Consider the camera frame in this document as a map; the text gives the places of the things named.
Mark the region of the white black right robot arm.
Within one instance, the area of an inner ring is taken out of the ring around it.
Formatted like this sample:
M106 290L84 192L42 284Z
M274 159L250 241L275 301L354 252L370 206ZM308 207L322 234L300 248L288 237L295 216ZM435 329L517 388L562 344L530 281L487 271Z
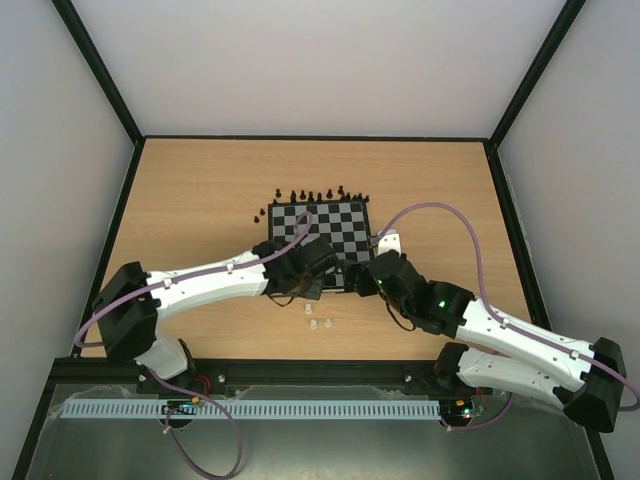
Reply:
M380 295L413 328L448 337L434 368L443 389L508 391L545 402L587 429L613 432L626 377L618 343L564 337L509 316L462 287L426 280L395 250L345 261L344 283L362 297Z

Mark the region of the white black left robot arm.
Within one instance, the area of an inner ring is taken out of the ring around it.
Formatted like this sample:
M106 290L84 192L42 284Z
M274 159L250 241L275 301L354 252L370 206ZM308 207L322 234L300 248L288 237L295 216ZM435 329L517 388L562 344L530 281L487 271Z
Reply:
M311 293L340 268L321 238L304 244L264 241L241 254L182 270L145 271L139 262L121 266L93 302L106 358L135 362L161 379L191 369L184 342L161 330L169 318L191 309L239 297Z

